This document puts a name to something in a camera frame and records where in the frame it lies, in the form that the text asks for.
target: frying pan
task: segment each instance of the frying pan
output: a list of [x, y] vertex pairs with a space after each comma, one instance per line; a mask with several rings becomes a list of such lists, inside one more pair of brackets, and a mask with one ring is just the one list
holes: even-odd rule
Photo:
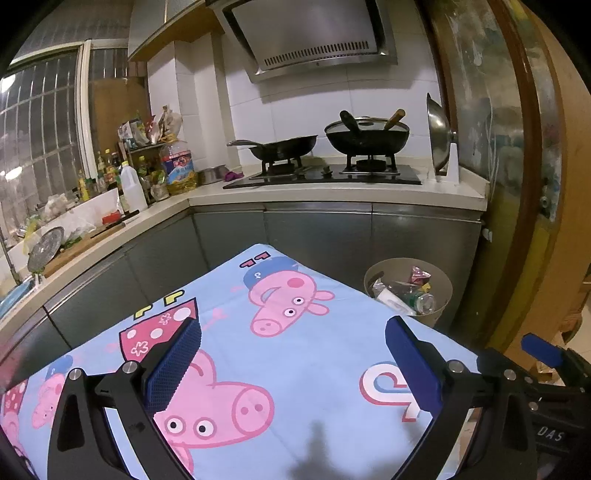
[[252, 145], [250, 151], [252, 154], [265, 163], [273, 163], [279, 160], [289, 160], [291, 158], [303, 157], [310, 153], [316, 145], [316, 137], [290, 138], [280, 142], [261, 144], [251, 140], [234, 140], [228, 143], [228, 147], [240, 147], [242, 145]]
[[389, 122], [387, 118], [360, 116], [354, 120], [360, 132], [350, 130], [342, 120], [334, 122], [324, 129], [331, 145], [345, 155], [352, 157], [357, 155], [392, 156], [406, 145], [410, 129], [402, 122], [397, 122], [389, 130], [386, 130], [384, 127]]

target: george pig print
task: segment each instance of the george pig print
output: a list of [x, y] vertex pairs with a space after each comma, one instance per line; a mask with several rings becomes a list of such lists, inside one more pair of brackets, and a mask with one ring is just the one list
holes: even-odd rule
[[193, 473], [189, 449], [244, 442], [271, 424], [274, 403], [256, 385], [216, 379], [213, 359], [199, 350], [156, 425], [186, 469]]
[[260, 307], [251, 322], [251, 331], [261, 337], [277, 336], [304, 313], [326, 315], [329, 308], [315, 300], [332, 300], [335, 295], [318, 290], [314, 279], [297, 271], [287, 257], [274, 257], [251, 267], [245, 275], [249, 300]]

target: range hood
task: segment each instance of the range hood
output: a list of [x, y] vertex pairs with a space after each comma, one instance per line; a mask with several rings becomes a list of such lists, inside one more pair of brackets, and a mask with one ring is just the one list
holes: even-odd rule
[[322, 66], [396, 63], [385, 0], [208, 0], [252, 82]]

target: cutting board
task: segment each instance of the cutting board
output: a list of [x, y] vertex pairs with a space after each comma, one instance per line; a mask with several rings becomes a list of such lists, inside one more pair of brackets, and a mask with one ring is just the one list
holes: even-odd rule
[[119, 225], [111, 227], [108, 230], [103, 230], [102, 232], [99, 232], [94, 236], [87, 236], [83, 238], [78, 243], [72, 245], [72, 247], [63, 251], [61, 254], [56, 255], [53, 258], [53, 260], [51, 260], [45, 267], [45, 270], [43, 271], [43, 276], [45, 276], [45, 278], [49, 278], [69, 261], [75, 259], [78, 255], [84, 253], [90, 247], [93, 247], [105, 238], [118, 232], [124, 226], [125, 225], [123, 223], [120, 223]]

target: white countertop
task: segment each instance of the white countertop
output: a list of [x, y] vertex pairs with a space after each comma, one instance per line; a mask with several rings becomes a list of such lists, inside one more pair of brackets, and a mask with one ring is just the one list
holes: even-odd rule
[[0, 320], [2, 345], [42, 305], [68, 283], [119, 247], [190, 206], [252, 202], [377, 202], [486, 210], [488, 182], [461, 169], [460, 184], [437, 180], [432, 172], [416, 170], [422, 185], [368, 183], [313, 183], [223, 190], [214, 183], [170, 197], [134, 217], [123, 229], [88, 249], [59, 269]]

